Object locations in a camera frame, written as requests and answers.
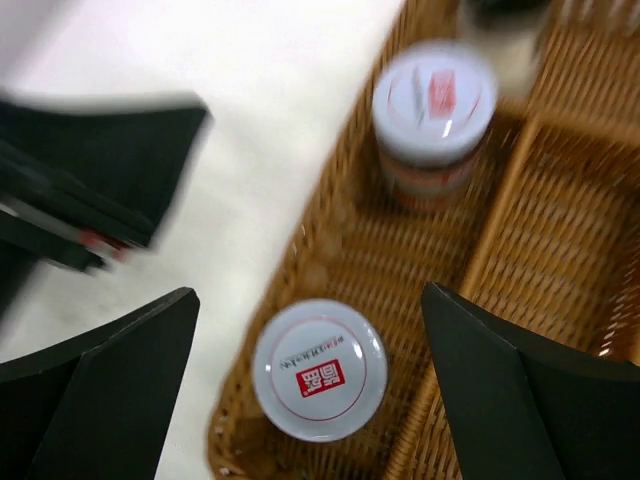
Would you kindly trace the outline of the white-lid brown spice jar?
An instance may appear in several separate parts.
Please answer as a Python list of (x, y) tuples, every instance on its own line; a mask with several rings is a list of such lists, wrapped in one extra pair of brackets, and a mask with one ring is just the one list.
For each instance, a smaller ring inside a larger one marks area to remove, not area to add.
[(377, 331), (330, 299), (294, 303), (270, 319), (252, 359), (266, 417), (298, 440), (342, 440), (366, 425), (385, 394), (388, 360)]

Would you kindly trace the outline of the orange-label spice jar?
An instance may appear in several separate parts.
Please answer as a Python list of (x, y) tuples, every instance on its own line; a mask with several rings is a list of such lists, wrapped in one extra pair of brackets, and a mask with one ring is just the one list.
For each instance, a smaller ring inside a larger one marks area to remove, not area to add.
[(412, 210), (447, 203), (477, 166), (497, 100), (490, 63), (465, 43), (428, 40), (395, 56), (371, 103), (392, 198)]

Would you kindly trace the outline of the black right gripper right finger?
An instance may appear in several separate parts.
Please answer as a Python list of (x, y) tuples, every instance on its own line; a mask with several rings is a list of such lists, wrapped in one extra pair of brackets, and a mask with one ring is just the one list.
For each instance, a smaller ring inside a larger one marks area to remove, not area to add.
[(436, 283), (421, 306), (463, 478), (638, 478), (638, 366), (550, 340)]

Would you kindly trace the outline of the brown wicker divided basket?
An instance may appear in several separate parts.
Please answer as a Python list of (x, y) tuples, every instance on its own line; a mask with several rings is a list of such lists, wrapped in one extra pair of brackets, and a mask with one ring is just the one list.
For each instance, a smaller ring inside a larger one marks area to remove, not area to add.
[[(420, 308), (437, 281), (514, 323), (608, 358), (639, 353), (639, 5), (558, 1), (530, 97), (504, 99), (466, 192), (401, 209), (377, 165), (366, 86), (249, 324), (214, 410), (219, 479), (458, 479)], [(251, 385), (268, 320), (327, 297), (365, 314), (390, 374), (372, 421), (312, 444)]]

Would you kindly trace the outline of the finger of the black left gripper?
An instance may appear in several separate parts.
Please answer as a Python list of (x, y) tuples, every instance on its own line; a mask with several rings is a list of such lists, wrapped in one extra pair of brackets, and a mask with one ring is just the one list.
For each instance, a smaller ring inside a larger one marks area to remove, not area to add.
[(1, 102), (1, 250), (85, 272), (148, 248), (209, 118), (197, 98), (76, 112)]

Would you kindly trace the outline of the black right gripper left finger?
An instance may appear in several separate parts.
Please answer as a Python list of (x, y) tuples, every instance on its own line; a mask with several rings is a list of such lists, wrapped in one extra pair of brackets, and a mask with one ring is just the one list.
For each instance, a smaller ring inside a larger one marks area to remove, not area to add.
[(2, 363), (2, 478), (154, 478), (199, 308), (178, 288)]

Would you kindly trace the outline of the clear-cap salt grinder bottle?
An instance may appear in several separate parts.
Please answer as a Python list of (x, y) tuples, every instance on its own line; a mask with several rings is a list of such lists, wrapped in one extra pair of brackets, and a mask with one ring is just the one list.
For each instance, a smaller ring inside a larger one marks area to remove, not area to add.
[(503, 96), (525, 98), (542, 63), (552, 3), (547, 0), (461, 1), (456, 33), (486, 57)]

